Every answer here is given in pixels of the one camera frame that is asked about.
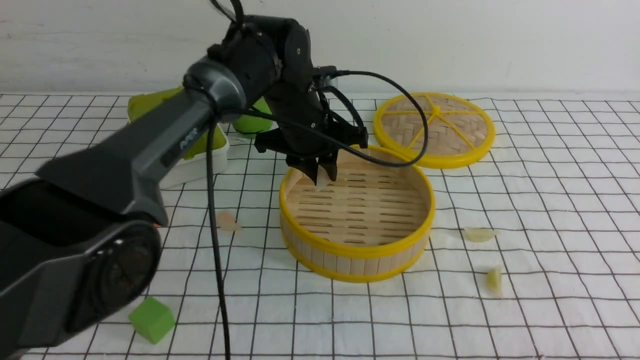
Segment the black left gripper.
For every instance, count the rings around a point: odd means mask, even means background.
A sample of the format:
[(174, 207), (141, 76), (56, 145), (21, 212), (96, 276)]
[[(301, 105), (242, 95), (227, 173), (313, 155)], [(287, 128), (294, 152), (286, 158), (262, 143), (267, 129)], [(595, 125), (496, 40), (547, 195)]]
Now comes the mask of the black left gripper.
[[(254, 147), (259, 153), (273, 151), (286, 157), (286, 164), (317, 185), (318, 167), (331, 182), (338, 177), (338, 152), (354, 145), (368, 148), (368, 131), (346, 96), (330, 82), (334, 75), (311, 75), (295, 83), (274, 76), (254, 81), (254, 99), (264, 98), (271, 114), (264, 118), (278, 127), (258, 133)], [(329, 107), (325, 93), (343, 101), (355, 125)]]

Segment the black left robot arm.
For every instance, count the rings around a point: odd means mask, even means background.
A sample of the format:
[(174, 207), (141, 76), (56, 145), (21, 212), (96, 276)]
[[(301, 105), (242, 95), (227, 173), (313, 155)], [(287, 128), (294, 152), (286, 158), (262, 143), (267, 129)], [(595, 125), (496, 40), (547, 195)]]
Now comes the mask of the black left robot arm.
[(238, 16), (187, 69), (183, 89), (101, 141), (42, 164), (1, 191), (1, 358), (55, 347), (107, 319), (150, 285), (169, 218), (160, 182), (206, 132), (264, 99), (279, 128), (260, 152), (314, 179), (335, 178), (339, 146), (366, 147), (363, 126), (331, 114), (317, 91), (309, 31), (292, 18)]

